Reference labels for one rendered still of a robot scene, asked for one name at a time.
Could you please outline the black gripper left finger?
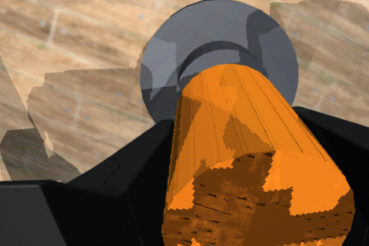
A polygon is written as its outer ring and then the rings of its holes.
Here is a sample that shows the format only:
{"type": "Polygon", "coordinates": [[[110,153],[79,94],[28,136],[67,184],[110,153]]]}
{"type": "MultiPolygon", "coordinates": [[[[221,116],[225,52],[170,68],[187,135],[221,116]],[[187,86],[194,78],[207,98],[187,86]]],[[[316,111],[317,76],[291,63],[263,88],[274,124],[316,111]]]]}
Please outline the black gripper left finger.
{"type": "Polygon", "coordinates": [[[0,246],[164,246],[173,120],[67,184],[0,181],[0,246]]]}

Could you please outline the orange knob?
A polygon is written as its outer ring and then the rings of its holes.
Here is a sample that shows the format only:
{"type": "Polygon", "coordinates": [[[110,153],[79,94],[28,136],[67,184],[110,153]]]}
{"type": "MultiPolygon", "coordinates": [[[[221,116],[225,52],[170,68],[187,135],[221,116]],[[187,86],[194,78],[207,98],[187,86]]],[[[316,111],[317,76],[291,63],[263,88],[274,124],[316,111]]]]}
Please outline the orange knob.
{"type": "Polygon", "coordinates": [[[216,65],[182,90],[164,246],[342,246],[354,192],[273,83],[216,65]]]}

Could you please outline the grey round pedestal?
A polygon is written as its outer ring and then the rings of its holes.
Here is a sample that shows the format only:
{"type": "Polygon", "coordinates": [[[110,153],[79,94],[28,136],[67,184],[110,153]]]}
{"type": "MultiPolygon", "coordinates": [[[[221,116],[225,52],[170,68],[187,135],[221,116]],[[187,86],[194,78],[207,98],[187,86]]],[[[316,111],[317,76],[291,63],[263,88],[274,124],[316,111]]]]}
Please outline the grey round pedestal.
{"type": "Polygon", "coordinates": [[[298,91],[298,58],[286,31],[258,7],[235,0],[200,0],[172,13],[141,62],[141,92],[155,124],[175,123],[182,90],[216,65],[255,68],[290,107],[298,91]]]}

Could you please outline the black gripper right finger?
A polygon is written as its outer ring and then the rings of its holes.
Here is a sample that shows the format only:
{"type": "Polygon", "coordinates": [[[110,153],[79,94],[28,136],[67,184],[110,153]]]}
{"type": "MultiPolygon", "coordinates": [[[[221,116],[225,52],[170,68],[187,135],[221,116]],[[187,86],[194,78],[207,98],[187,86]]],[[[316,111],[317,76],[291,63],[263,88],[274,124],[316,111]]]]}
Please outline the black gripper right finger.
{"type": "Polygon", "coordinates": [[[369,127],[308,108],[292,107],[347,179],[354,219],[342,246],[369,246],[369,127]]]}

